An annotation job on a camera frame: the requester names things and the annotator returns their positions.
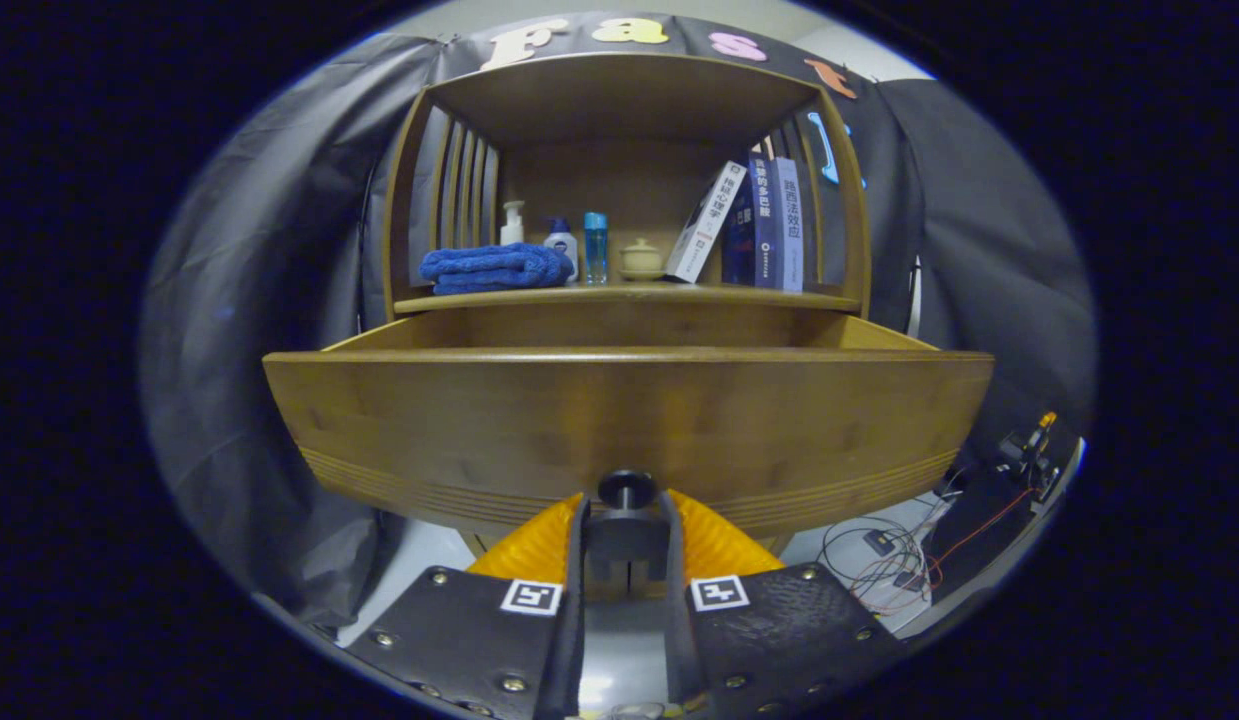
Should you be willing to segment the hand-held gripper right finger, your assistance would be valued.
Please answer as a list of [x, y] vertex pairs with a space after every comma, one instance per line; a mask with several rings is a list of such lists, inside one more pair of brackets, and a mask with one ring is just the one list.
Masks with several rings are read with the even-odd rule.
[[812, 719], [904, 659], [906, 643], [820, 563], [764, 548], [664, 491], [667, 683], [688, 719]]

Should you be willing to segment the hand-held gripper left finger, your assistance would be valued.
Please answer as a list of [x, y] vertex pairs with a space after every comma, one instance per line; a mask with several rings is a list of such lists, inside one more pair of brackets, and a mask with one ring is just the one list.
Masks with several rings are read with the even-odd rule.
[[424, 568], [349, 656], [446, 719], [577, 715], [590, 511], [569, 496], [467, 569]]

